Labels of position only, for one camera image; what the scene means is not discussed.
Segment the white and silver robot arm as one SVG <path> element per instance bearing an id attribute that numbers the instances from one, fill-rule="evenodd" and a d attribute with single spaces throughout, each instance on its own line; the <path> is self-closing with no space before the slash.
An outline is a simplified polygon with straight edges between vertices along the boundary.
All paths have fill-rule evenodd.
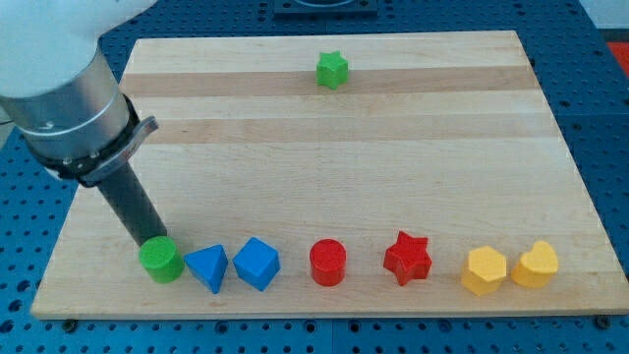
<path id="1" fill-rule="evenodd" d="M 99 184 L 158 125 L 140 120 L 98 41 L 156 0 L 1 0 L 1 113 L 53 175 Z"/>

